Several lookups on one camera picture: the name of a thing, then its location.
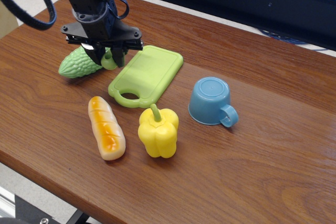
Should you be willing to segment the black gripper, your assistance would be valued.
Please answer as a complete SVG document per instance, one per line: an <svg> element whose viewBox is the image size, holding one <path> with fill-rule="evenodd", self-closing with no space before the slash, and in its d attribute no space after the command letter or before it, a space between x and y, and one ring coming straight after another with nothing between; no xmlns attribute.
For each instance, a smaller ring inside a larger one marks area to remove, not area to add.
<svg viewBox="0 0 336 224"><path fill-rule="evenodd" d="M107 8L99 14L81 14L74 10L72 14L76 22L63 25L61 32L70 44L81 44L97 65L101 65L105 47L111 48L112 58L119 68L125 66L128 50L143 49L140 30L115 18Z"/></svg>

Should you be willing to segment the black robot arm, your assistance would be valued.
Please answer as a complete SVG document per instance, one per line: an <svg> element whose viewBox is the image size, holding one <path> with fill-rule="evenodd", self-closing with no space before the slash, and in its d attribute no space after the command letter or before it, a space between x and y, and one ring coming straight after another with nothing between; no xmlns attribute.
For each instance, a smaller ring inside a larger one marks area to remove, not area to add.
<svg viewBox="0 0 336 224"><path fill-rule="evenodd" d="M61 32L69 44L82 45L96 64L109 48L118 67L123 67L129 50L142 50L142 33L122 20L129 14L129 6L119 14L116 0L68 0L76 22L63 25Z"/></svg>

